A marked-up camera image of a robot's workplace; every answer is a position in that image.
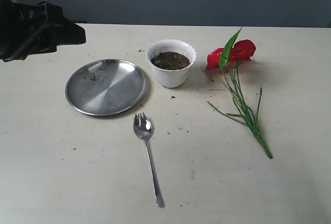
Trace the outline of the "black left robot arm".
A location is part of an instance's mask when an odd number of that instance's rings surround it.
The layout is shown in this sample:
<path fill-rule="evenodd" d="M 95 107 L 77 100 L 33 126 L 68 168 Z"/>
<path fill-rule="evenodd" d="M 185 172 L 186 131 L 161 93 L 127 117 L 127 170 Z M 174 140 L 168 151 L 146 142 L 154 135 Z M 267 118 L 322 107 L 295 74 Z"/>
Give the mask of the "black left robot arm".
<path fill-rule="evenodd" d="M 25 60 L 53 53 L 58 46 L 86 43 L 84 28 L 64 17 L 60 6 L 1 0 L 1 60 Z"/>

